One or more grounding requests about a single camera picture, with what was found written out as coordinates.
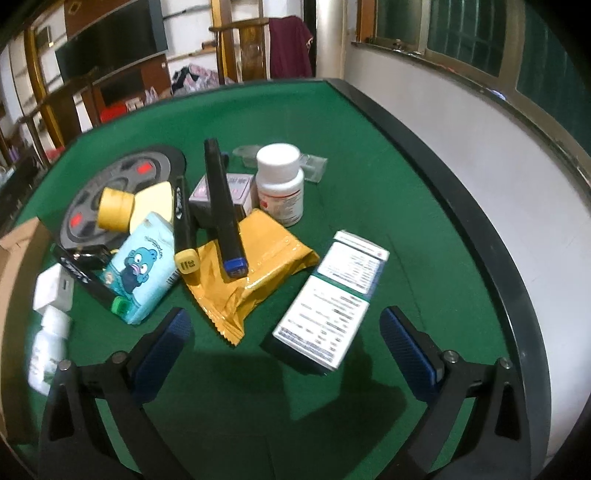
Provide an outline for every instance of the blue gripper pad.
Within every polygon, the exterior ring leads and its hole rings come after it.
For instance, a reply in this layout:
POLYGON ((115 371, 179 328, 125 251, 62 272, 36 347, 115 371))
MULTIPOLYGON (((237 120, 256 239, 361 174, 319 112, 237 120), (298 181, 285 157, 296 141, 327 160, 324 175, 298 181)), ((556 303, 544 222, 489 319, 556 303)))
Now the blue gripper pad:
POLYGON ((436 370, 389 308, 379 317, 379 331, 415 398, 430 403, 439 393, 436 370))
POLYGON ((132 396, 138 405, 156 398, 192 331, 189 315, 185 310, 179 309, 143 361, 135 368, 132 396))

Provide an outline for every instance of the burgundy garment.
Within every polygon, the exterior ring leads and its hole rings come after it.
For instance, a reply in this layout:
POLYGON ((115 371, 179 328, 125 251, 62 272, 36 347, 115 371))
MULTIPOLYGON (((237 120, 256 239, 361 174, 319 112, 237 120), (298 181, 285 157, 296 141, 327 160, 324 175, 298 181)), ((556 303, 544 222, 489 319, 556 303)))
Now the burgundy garment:
POLYGON ((312 34, 301 18, 270 18, 271 78, 312 77, 308 43, 312 34))

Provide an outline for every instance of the television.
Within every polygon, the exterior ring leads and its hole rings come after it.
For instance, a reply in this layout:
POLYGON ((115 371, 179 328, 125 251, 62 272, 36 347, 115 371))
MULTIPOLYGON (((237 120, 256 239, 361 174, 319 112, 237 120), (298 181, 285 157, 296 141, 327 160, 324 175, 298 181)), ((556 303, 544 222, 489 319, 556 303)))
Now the television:
POLYGON ((167 49, 160 0, 133 0, 80 30, 56 58, 66 82, 95 67, 100 79, 167 49))

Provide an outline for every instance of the black round disc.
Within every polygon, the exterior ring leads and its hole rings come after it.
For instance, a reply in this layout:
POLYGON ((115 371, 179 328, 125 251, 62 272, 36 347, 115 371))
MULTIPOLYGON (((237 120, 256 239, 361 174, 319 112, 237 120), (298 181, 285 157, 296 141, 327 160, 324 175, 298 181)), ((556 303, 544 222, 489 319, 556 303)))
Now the black round disc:
POLYGON ((153 145, 120 158, 95 175, 76 194, 61 223, 60 241, 64 248, 106 245, 119 248, 128 234, 96 226, 100 196, 105 187, 138 193, 161 181, 184 175, 183 153, 167 145, 153 145))

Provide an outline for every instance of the black table edge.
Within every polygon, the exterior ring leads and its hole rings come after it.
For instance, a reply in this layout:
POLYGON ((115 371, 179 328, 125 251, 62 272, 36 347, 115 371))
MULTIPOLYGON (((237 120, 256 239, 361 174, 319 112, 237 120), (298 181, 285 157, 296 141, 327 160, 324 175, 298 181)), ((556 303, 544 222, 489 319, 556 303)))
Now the black table edge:
POLYGON ((462 182, 418 136, 346 81, 326 82, 370 120, 418 171, 459 227, 478 266, 486 273, 485 281, 493 293, 511 359, 518 366, 524 385, 532 476, 536 476, 543 467, 550 438, 550 372, 534 306, 511 254, 462 182))

